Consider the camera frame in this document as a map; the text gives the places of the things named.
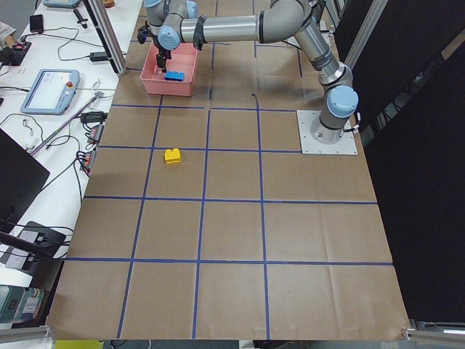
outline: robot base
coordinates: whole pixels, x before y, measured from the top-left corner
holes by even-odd
[[[300,144],[302,154],[312,155],[357,155],[354,135],[346,132],[336,144],[322,144],[318,142],[310,132],[310,125],[320,115],[320,111],[297,111],[299,122]],[[350,121],[347,121],[345,128],[349,129]]]

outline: black panel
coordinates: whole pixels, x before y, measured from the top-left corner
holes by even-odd
[[[365,150],[410,318],[465,320],[465,44]]]
[[[341,57],[352,46],[366,0],[352,0],[336,32]],[[361,129],[412,81],[465,27],[465,0],[390,0],[354,69]]]
[[[8,233],[32,204],[50,173],[0,129],[0,230]]]

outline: blue lego brick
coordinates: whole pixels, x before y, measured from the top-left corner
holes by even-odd
[[[167,81],[184,81],[184,73],[179,71],[167,71],[165,73],[165,80]]]

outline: yellow block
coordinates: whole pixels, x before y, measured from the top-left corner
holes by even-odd
[[[103,349],[103,342],[98,340],[58,340],[55,349]]]
[[[181,152],[178,148],[165,150],[165,162],[167,164],[175,164],[181,162]]]

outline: pink plastic bin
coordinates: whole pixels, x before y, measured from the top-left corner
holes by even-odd
[[[171,59],[166,61],[168,71],[185,74],[184,81],[165,80],[165,73],[162,73],[156,65],[157,54],[158,49],[151,44],[140,74],[147,92],[154,95],[192,96],[197,73],[198,50],[192,44],[181,44],[171,51]]]

